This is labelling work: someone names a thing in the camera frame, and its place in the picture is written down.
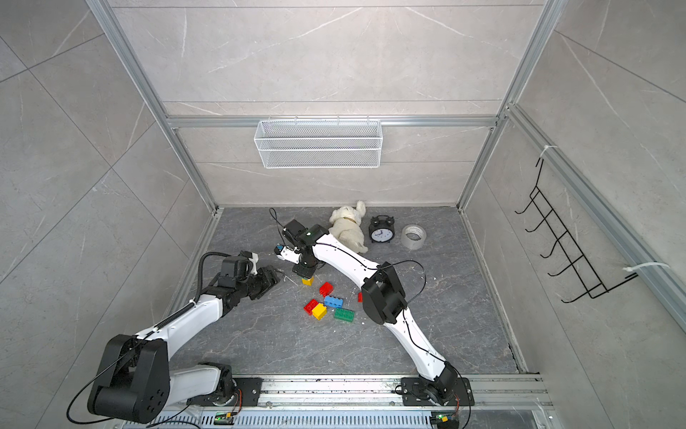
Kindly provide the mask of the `white plush dog toy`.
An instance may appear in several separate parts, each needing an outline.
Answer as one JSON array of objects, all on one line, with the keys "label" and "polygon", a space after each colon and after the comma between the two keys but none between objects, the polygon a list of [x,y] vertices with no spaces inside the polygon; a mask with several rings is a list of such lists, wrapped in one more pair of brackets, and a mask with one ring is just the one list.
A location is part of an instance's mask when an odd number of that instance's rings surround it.
[{"label": "white plush dog toy", "polygon": [[361,200],[355,207],[342,206],[335,209],[329,219],[329,233],[353,252],[367,253],[368,248],[364,244],[364,233],[361,228],[365,215],[366,204]]}]

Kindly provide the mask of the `red square lego brick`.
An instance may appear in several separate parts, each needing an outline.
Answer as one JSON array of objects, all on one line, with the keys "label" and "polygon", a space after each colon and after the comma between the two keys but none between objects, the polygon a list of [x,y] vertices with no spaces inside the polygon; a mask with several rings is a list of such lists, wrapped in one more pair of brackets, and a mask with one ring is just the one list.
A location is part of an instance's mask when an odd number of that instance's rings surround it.
[{"label": "red square lego brick", "polygon": [[305,305],[304,310],[309,315],[312,316],[313,310],[319,305],[317,300],[310,300],[307,305]]},{"label": "red square lego brick", "polygon": [[334,287],[331,283],[325,282],[319,289],[320,295],[325,298],[332,294]]}]

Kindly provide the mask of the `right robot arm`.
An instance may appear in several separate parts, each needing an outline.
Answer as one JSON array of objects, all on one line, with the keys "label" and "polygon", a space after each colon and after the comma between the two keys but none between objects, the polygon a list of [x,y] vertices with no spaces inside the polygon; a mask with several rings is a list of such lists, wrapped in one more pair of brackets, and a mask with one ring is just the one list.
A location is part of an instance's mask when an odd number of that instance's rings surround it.
[{"label": "right robot arm", "polygon": [[291,262],[296,275],[309,278],[323,262],[360,289],[364,312],[393,333],[416,365],[419,377],[425,383],[421,398],[439,406],[446,406],[455,399],[461,376],[431,345],[414,320],[393,264],[376,263],[357,255],[321,225],[307,228],[292,220],[281,225],[280,230],[289,243],[278,245],[275,254],[279,259]]}]

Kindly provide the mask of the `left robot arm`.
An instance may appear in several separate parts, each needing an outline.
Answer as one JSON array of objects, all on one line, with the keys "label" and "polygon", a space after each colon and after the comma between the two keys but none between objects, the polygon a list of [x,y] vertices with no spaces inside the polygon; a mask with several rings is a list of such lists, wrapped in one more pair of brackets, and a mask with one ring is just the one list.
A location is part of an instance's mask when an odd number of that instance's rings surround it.
[{"label": "left robot arm", "polygon": [[171,358],[184,344],[244,298],[258,300],[280,282],[279,271],[259,266],[255,253],[221,257],[220,272],[208,284],[198,284],[195,298],[186,307],[137,334],[110,339],[91,385],[89,413],[147,424],[169,405],[223,404],[237,399],[238,388],[228,364],[170,368]]}]

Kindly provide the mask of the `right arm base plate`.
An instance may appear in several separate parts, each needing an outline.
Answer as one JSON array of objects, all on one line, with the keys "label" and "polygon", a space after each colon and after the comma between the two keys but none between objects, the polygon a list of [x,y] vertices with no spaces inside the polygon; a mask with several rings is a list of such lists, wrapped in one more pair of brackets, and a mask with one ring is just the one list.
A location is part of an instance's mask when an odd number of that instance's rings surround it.
[{"label": "right arm base plate", "polygon": [[475,400],[470,381],[459,378],[443,397],[433,399],[429,394],[428,381],[421,377],[404,377],[393,389],[393,393],[402,397],[405,407],[472,407]]}]

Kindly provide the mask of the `black alarm clock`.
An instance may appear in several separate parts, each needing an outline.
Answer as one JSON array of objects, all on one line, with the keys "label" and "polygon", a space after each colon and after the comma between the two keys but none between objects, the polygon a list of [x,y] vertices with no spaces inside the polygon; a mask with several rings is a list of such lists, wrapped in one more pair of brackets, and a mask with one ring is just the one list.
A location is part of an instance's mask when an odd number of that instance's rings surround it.
[{"label": "black alarm clock", "polygon": [[374,243],[388,243],[395,237],[395,218],[380,214],[373,216],[368,228],[369,236]]}]

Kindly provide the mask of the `blue long lego brick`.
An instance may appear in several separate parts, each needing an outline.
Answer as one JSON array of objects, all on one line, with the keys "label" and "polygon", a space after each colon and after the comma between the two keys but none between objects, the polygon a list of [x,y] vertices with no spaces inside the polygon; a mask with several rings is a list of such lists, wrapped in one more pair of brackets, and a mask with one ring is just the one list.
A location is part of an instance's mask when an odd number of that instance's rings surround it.
[{"label": "blue long lego brick", "polygon": [[344,305],[344,300],[334,296],[326,296],[323,300],[325,307],[332,307],[333,309],[341,309]]}]

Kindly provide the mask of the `red square lego brick bottom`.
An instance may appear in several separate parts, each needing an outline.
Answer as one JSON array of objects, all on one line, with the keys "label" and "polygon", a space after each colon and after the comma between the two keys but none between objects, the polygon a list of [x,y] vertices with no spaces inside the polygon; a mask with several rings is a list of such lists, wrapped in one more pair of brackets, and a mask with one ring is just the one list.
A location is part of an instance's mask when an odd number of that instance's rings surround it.
[{"label": "red square lego brick bottom", "polygon": [[309,315],[312,316],[313,310],[319,305],[317,300],[310,300],[307,305],[305,305],[304,310]]}]

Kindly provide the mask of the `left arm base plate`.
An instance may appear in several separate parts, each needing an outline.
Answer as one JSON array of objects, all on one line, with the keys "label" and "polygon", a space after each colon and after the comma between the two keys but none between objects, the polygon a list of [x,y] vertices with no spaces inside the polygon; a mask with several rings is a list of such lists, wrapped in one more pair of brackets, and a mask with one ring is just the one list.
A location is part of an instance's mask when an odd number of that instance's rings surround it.
[{"label": "left arm base plate", "polygon": [[256,407],[261,395],[264,379],[260,377],[239,377],[221,380],[218,387],[206,395],[187,400],[188,405],[201,407]]}]

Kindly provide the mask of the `dark green long lego brick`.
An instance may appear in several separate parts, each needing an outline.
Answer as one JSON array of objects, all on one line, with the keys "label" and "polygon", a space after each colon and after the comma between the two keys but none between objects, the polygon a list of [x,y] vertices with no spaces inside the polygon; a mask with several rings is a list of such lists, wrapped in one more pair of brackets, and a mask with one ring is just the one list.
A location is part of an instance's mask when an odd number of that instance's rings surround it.
[{"label": "dark green long lego brick", "polygon": [[337,320],[352,323],[355,320],[356,313],[348,309],[334,309],[333,315]]}]

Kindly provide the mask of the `yellow square lego brick bottom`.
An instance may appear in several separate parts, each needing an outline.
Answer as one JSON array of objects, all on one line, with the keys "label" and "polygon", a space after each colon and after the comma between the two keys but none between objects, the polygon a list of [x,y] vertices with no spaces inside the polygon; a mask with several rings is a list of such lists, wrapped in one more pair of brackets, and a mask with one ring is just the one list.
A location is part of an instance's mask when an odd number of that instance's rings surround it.
[{"label": "yellow square lego brick bottom", "polygon": [[326,315],[327,315],[327,307],[323,305],[323,303],[318,303],[313,309],[312,309],[312,316],[315,317],[317,320],[322,320]]}]

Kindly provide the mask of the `aluminium mounting rail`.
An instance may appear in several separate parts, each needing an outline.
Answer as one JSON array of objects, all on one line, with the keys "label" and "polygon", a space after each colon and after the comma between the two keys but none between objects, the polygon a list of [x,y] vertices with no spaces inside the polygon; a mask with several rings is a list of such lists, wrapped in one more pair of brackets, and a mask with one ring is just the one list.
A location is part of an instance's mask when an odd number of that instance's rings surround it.
[{"label": "aluminium mounting rail", "polygon": [[[247,409],[390,409],[405,407],[393,389],[411,375],[255,375],[264,379],[256,407]],[[407,407],[442,410],[549,410],[553,403],[538,375],[464,375],[472,407]]]}]

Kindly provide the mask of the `red square lego brick top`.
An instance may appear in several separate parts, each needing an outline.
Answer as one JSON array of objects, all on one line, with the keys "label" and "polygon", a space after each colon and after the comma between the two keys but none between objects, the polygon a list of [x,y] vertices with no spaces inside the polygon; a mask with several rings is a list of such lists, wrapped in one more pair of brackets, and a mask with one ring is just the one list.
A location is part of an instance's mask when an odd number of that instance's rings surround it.
[{"label": "red square lego brick top", "polygon": [[332,294],[334,287],[331,283],[325,282],[319,289],[320,295],[325,298]]}]

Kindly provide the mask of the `clear tape roll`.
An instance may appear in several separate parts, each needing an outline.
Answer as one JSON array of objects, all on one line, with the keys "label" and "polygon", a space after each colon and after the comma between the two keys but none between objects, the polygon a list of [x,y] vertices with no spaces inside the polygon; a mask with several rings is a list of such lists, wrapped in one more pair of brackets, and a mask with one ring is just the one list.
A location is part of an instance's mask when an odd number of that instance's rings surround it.
[{"label": "clear tape roll", "polygon": [[423,248],[427,239],[427,232],[420,225],[406,225],[400,235],[401,244],[408,250]]}]

